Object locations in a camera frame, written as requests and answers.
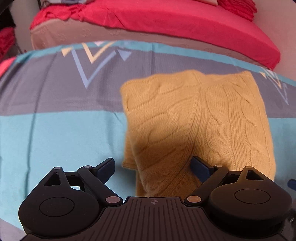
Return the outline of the red bed sheet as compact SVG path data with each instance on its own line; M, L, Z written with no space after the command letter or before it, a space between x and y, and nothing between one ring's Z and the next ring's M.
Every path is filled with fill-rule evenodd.
M202 41L243 54L269 69L274 69L281 57L280 50L255 23L222 6L200 1L50 4L37 13L30 29L53 19Z

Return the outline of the yellow cable knit cardigan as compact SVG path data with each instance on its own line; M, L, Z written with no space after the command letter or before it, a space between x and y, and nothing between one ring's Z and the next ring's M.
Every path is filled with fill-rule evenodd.
M249 71L155 74L120 89L127 119L122 165L136 172L136 194L187 197L198 186L193 156L240 171L252 166L274 179L273 141Z

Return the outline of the grey embossed mattress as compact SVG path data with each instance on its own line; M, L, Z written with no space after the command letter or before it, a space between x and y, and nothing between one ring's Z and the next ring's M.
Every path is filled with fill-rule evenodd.
M161 34L151 34L127 31L123 29L106 28L87 22L76 21L73 19L69 19L66 21L59 19L50 19L30 30L30 34L31 43L34 50L41 50L58 45L70 45L82 42L95 42L105 40L135 40L161 43L174 47L222 54L251 64L255 64L260 67L263 66L259 62L252 60L239 52L202 41Z

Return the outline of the folded red blanket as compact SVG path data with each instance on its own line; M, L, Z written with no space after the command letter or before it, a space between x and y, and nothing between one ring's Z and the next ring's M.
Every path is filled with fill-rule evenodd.
M217 0L217 3L229 12L251 22L254 20L254 14L257 13L253 0Z

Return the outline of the crumpled blue grey cloth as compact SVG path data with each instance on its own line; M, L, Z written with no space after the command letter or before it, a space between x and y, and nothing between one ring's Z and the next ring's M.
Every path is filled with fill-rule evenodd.
M41 7L46 7L50 4L88 4L93 2L94 0L44 0L41 1Z

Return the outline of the pile of red clothes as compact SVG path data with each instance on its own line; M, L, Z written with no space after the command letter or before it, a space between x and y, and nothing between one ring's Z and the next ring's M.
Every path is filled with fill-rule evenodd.
M10 51L11 47L16 43L15 28L6 27L0 31L0 60L3 61Z

